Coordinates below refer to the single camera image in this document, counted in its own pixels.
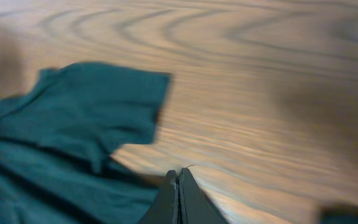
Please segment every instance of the dark object in corner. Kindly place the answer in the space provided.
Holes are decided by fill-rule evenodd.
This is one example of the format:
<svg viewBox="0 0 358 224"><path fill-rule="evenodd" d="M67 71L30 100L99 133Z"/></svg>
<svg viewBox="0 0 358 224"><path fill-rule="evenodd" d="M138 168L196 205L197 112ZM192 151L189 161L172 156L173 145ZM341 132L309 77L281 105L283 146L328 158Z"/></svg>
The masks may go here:
<svg viewBox="0 0 358 224"><path fill-rule="evenodd" d="M152 206L139 224L227 224L187 168L168 171Z"/></svg>

